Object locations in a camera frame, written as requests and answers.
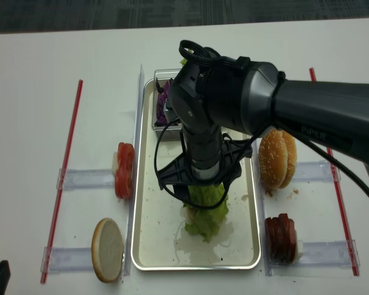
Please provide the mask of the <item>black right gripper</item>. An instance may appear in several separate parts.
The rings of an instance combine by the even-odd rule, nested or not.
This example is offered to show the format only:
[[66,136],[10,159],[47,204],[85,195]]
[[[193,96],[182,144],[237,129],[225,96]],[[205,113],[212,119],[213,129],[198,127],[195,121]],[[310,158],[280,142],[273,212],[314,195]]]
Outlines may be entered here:
[[223,183],[228,199],[231,184],[242,174],[240,161],[252,156],[250,140],[232,140],[217,125],[203,133],[183,125],[180,135],[182,153],[156,171],[160,188],[172,185],[176,199],[192,203],[188,186]]

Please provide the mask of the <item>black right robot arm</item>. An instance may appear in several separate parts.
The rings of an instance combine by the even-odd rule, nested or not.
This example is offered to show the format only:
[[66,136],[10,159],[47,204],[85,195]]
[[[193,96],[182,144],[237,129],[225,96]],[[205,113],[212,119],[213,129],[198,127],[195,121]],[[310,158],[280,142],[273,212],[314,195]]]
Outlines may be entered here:
[[192,41],[169,88],[182,153],[155,171],[159,187],[191,204],[189,187],[228,189],[252,143],[284,130],[338,167],[369,197],[369,84],[290,81],[267,62],[232,59]]

